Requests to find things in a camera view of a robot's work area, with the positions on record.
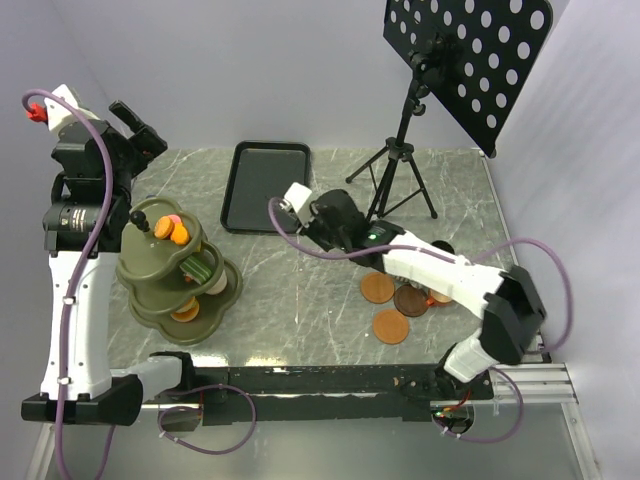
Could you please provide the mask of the white cream donut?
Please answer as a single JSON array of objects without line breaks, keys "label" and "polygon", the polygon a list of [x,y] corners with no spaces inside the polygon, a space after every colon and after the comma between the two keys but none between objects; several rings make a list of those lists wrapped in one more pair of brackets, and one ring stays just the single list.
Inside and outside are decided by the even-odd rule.
[{"label": "white cream donut", "polygon": [[228,280],[226,272],[223,271],[217,282],[206,291],[208,295],[218,295],[223,292],[227,286]]}]

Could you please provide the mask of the black serving tray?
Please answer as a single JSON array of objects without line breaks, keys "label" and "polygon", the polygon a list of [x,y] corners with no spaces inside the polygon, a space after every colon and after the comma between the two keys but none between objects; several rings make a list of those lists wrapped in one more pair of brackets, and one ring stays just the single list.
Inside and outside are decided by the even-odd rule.
[{"label": "black serving tray", "polygon": [[239,142],[234,150],[220,223],[230,233],[274,234],[269,200],[282,198],[294,182],[307,186],[311,150],[301,142]]}]

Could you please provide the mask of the orange round cookie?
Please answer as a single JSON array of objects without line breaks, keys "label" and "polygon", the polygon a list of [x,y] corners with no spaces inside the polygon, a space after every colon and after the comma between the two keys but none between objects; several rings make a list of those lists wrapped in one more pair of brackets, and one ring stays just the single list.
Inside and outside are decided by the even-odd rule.
[{"label": "orange round cookie", "polygon": [[160,217],[154,226],[154,236],[157,239],[169,238],[175,228],[175,222],[170,216]]}]

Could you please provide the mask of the orange star cookie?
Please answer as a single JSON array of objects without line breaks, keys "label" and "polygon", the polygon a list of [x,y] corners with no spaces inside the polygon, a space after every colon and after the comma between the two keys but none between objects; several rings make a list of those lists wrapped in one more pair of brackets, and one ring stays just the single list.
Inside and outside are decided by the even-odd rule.
[{"label": "orange star cookie", "polygon": [[176,223],[170,234],[170,240],[179,246],[187,245],[191,240],[191,235],[183,223]]}]

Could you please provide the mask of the orange coaster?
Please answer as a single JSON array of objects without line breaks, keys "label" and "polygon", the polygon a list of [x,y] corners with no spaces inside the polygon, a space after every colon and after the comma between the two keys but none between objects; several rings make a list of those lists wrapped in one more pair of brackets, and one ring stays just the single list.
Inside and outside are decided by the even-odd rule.
[{"label": "orange coaster", "polygon": [[397,310],[387,309],[377,313],[372,322],[374,335],[385,344],[403,342],[410,331],[407,318]]},{"label": "orange coaster", "polygon": [[374,304],[384,304],[390,301],[395,294],[394,280],[380,272],[372,272],[365,275],[360,283],[362,296]]}]

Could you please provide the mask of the orange donut front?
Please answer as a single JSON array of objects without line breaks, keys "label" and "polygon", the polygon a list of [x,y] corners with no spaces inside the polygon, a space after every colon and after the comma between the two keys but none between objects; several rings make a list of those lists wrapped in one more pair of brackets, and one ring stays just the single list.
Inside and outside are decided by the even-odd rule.
[{"label": "orange donut front", "polygon": [[170,317],[176,322],[187,323],[193,321],[198,316],[199,312],[200,306],[196,304],[188,310],[171,313]]}]

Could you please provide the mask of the dark brown coaster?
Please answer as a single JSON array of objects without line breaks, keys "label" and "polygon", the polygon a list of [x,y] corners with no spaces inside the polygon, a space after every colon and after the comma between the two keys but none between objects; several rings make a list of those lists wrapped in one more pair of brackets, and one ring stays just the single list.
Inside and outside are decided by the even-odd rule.
[{"label": "dark brown coaster", "polygon": [[395,308],[401,314],[411,318],[422,316],[429,309],[426,292],[410,284],[398,287],[393,301]]}]

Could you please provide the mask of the orange donut back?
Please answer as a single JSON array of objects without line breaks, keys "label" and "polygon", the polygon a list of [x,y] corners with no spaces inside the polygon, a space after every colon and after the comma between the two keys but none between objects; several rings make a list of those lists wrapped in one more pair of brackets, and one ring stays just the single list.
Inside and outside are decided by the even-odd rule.
[{"label": "orange donut back", "polygon": [[178,309],[178,312],[189,310],[189,309],[193,308],[196,304],[197,304],[196,297],[192,297],[190,300],[188,300],[184,305],[182,305]]}]

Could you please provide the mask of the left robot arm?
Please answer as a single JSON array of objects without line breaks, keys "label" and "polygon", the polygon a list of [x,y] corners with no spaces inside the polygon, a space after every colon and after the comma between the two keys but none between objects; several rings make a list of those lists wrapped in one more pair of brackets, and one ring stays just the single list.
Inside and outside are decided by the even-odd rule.
[{"label": "left robot arm", "polygon": [[142,405],[162,391],[176,402],[193,397],[196,375],[186,354],[161,353],[122,371],[110,368],[107,333],[111,285],[121,235],[131,215],[134,179],[167,149],[155,129],[125,103],[109,110],[131,130],[125,136],[87,109],[66,86],[28,91],[30,120],[58,137],[61,165],[43,218],[53,286],[48,364],[38,393],[21,404],[25,421],[130,426]]}]

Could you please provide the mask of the striped ceramic cup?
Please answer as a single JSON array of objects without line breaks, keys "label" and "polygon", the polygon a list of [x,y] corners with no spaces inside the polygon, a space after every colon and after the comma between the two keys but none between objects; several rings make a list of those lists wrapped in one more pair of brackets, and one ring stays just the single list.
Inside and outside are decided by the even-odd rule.
[{"label": "striped ceramic cup", "polygon": [[408,278],[402,277],[402,276],[398,276],[398,275],[394,275],[394,274],[388,274],[394,281],[396,281],[399,284],[402,285],[413,285],[411,283],[411,281]]}]

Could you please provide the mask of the orange coaster front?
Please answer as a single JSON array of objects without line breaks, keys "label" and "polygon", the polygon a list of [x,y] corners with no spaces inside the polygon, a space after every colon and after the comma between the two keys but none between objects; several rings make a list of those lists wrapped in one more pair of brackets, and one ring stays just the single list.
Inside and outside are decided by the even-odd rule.
[{"label": "orange coaster front", "polygon": [[410,331],[407,318],[397,310],[387,309],[377,313],[372,322],[374,335],[385,344],[403,342]]}]

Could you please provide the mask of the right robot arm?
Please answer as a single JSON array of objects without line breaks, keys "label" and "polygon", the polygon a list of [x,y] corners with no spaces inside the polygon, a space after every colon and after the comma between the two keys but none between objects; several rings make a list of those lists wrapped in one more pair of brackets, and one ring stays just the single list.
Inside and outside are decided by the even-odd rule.
[{"label": "right robot arm", "polygon": [[315,197],[299,183],[285,194],[301,235],[327,259],[348,259],[392,277],[417,283],[463,306],[479,328],[443,357],[436,375],[439,392],[458,398],[489,368],[518,365],[546,317],[530,274],[482,265],[421,240],[384,220],[370,221],[350,195],[335,189]]}]

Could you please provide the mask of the orange donut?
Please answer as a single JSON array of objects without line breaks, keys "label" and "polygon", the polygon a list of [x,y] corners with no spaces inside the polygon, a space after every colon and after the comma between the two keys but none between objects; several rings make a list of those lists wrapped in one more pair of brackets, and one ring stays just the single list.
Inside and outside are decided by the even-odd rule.
[{"label": "orange donut", "polygon": [[188,310],[171,313],[170,317],[176,322],[187,323],[193,321],[198,316],[199,312],[200,306],[196,304]]},{"label": "orange donut", "polygon": [[196,297],[192,297],[190,300],[188,300],[184,305],[182,305],[178,309],[178,312],[189,310],[189,309],[193,308],[196,304],[197,304]]}]

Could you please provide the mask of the green layered cake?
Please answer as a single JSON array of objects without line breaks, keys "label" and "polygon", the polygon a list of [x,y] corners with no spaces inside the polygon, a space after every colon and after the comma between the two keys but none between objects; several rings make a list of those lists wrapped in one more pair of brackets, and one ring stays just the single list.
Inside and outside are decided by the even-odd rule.
[{"label": "green layered cake", "polygon": [[190,255],[180,265],[183,275],[198,285],[205,284],[213,275],[213,271],[206,261],[196,255]]}]

